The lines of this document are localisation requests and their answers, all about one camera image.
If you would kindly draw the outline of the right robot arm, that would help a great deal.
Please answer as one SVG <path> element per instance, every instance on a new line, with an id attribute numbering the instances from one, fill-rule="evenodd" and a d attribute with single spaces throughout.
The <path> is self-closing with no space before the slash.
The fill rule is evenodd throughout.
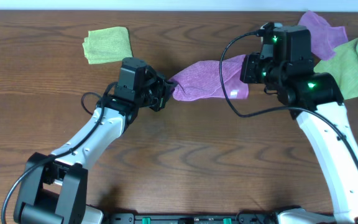
<path id="1" fill-rule="evenodd" d="M 334 77 L 313 70 L 310 31 L 268 22 L 255 34 L 262 48 L 245 57 L 240 80 L 263 84 L 289 110 L 314 150 L 333 203 L 333 217 L 288 210 L 278 222 L 358 223 L 358 145 Z"/>

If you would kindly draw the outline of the folded green cloth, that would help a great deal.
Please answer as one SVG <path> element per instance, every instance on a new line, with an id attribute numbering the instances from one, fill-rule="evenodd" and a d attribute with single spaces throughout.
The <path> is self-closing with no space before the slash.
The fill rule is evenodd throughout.
<path id="1" fill-rule="evenodd" d="M 126 27 L 90 30 L 82 43 L 89 64 L 118 62 L 132 57 L 129 32 Z"/>

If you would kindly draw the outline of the purple cloth with white tag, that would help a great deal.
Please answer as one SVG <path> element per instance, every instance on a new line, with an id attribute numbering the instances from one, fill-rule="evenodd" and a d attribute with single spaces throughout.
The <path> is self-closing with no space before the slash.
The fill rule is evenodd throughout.
<path id="1" fill-rule="evenodd" d="M 224 87 L 219 76 L 219 62 L 204 60 L 194 63 L 171 78 L 178 82 L 173 98 L 177 101 L 195 101 L 205 98 L 243 100 L 249 95 L 248 85 L 240 81 L 244 55 L 226 59 L 222 63 Z"/>

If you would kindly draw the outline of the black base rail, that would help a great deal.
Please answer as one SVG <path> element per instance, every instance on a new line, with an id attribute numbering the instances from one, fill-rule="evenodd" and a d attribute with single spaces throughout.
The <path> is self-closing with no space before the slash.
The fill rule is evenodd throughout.
<path id="1" fill-rule="evenodd" d="M 274 215 L 265 213 L 238 213 L 237 215 L 187 214 L 156 215 L 133 213 L 113 213 L 107 216 L 105 224 L 265 224 L 278 223 Z"/>

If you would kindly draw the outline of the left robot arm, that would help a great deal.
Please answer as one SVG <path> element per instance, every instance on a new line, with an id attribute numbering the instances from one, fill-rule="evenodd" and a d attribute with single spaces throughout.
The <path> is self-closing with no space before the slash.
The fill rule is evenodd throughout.
<path id="1" fill-rule="evenodd" d="M 145 61 L 122 60 L 119 79 L 97 95 L 90 120 L 49 155 L 34 153 L 17 189 L 16 223 L 103 223 L 104 212 L 87 205 L 88 172 L 136 119 L 139 109 L 160 111 L 176 84 Z"/>

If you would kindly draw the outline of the purple cloth at top right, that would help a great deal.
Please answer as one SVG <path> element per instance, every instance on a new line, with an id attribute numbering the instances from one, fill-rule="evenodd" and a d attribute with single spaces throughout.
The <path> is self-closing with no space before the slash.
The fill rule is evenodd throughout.
<path id="1" fill-rule="evenodd" d="M 336 55 L 334 49 L 349 41 L 345 27 L 332 27 L 326 19 L 313 11 L 305 12 L 298 25 L 305 26 L 310 31 L 311 51 L 321 60 L 332 59 Z"/>

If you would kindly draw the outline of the crumpled green cloth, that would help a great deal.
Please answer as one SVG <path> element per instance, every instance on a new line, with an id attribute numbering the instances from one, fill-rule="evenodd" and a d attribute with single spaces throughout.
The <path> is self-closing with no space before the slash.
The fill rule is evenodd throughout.
<path id="1" fill-rule="evenodd" d="M 334 49 L 335 56 L 320 61 L 315 67 L 316 73 L 330 73 L 345 100 L 358 97 L 358 38 Z"/>

